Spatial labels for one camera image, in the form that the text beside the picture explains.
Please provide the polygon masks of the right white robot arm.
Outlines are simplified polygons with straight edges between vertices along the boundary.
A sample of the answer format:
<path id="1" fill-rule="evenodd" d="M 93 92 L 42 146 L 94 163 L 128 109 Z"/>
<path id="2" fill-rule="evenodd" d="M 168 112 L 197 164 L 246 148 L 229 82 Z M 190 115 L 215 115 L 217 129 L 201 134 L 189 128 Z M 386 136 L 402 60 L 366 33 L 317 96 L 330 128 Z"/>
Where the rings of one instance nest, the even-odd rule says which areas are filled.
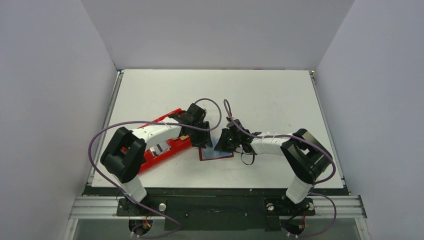
<path id="1" fill-rule="evenodd" d="M 302 207 L 302 201 L 319 183 L 319 176 L 332 165 L 332 156 L 327 149 L 306 129 L 293 134 L 271 135 L 249 132 L 238 119 L 227 124 L 214 149 L 220 152 L 235 152 L 240 148 L 250 155 L 283 156 L 291 167 L 294 178 L 282 199 L 283 209 L 294 214 Z"/>

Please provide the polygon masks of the red plastic compartment tray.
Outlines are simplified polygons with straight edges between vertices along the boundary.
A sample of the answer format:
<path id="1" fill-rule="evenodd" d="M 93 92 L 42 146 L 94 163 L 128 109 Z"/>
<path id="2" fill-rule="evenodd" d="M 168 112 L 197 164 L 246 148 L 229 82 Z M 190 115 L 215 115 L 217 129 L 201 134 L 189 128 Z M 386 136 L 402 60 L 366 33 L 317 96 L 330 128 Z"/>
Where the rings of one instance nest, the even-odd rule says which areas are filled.
<path id="1" fill-rule="evenodd" d="M 139 169 L 140 174 L 192 147 L 190 138 L 180 140 L 177 137 L 168 139 L 166 142 L 170 145 L 170 149 L 157 157 L 153 157 L 150 149 L 145 151 L 144 162 Z"/>

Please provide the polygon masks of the aluminium rail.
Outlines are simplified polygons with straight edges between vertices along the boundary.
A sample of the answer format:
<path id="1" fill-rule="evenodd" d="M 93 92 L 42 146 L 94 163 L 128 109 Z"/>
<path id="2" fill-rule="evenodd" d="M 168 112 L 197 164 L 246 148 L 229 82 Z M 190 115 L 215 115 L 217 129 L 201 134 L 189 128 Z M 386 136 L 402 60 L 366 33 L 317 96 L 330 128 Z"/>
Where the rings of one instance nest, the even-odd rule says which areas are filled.
<path id="1" fill-rule="evenodd" d="M 367 218 L 366 210 L 359 195 L 330 196 L 336 206 L 337 219 Z M 331 218 L 334 208 L 329 200 L 321 196 L 311 197 L 315 218 Z M 117 215 L 117 199 L 113 196 L 78 196 L 75 198 L 70 219 L 142 219 L 143 216 Z"/>

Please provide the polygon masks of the silver striped card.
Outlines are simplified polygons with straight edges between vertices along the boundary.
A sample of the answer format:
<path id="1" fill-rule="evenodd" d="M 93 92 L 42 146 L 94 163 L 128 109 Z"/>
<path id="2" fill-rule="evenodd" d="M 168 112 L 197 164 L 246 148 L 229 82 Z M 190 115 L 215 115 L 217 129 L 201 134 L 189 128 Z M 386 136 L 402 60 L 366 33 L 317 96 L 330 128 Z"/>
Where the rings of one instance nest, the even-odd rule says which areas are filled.
<path id="1" fill-rule="evenodd" d="M 165 141 L 165 142 L 161 142 L 159 144 L 154 145 L 149 150 L 153 157 L 158 157 L 161 154 L 167 152 L 170 148 L 171 146 L 168 144 L 168 142 Z"/>

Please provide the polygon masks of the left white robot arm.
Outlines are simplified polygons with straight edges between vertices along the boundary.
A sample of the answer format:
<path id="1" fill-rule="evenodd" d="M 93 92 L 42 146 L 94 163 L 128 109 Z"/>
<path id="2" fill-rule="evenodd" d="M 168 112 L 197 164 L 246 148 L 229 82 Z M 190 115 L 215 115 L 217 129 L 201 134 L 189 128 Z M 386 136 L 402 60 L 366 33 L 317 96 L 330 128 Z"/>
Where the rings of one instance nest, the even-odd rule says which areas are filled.
<path id="1" fill-rule="evenodd" d="M 143 215 L 149 210 L 149 201 L 145 198 L 147 191 L 139 177 L 142 164 L 146 163 L 145 152 L 153 146 L 182 136 L 188 136 L 193 147 L 212 147 L 210 123 L 205 120 L 206 114 L 205 109 L 192 103 L 187 110 L 171 113 L 146 126 L 136 129 L 120 127 L 116 130 L 100 162 L 118 180 L 127 197 L 131 198 L 129 208 L 136 215 Z"/>

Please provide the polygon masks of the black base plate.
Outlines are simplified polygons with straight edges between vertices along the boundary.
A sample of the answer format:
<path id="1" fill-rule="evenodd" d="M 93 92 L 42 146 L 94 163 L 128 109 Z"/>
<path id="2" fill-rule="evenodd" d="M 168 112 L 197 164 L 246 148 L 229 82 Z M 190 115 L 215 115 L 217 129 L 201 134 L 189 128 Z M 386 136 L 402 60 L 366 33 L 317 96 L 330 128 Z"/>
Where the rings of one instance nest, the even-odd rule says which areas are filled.
<path id="1" fill-rule="evenodd" d="M 296 225 L 316 215 L 311 195 L 294 204 L 285 193 L 284 188 L 149 188 L 140 204 L 111 189 L 90 190 L 85 197 L 115 197 L 117 215 L 143 216 L 129 219 L 132 225 L 163 219 L 166 231 L 278 231 L 285 219 Z M 348 195 L 344 189 L 321 189 L 315 196 L 323 194 Z"/>

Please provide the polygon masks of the red leather card holder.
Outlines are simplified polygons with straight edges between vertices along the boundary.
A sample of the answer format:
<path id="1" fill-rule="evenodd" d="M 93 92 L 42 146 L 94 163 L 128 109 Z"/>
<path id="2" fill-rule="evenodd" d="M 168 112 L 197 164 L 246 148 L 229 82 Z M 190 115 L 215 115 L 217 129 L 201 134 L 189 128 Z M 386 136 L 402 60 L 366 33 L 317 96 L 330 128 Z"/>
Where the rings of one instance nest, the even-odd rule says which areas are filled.
<path id="1" fill-rule="evenodd" d="M 213 147 L 208 146 L 206 148 L 199 148 L 198 152 L 200 161 L 211 161 L 234 157 L 232 152 L 217 151 Z"/>

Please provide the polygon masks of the gold brown card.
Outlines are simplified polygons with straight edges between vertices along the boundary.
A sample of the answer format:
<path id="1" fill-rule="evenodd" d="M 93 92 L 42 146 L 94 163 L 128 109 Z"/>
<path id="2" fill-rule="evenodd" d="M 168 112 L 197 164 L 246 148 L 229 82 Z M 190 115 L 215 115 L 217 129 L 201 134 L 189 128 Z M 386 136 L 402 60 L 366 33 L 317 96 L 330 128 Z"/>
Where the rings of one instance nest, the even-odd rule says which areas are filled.
<path id="1" fill-rule="evenodd" d="M 188 135 L 182 135 L 179 137 L 180 140 L 184 141 L 185 139 L 188 139 L 189 136 Z"/>

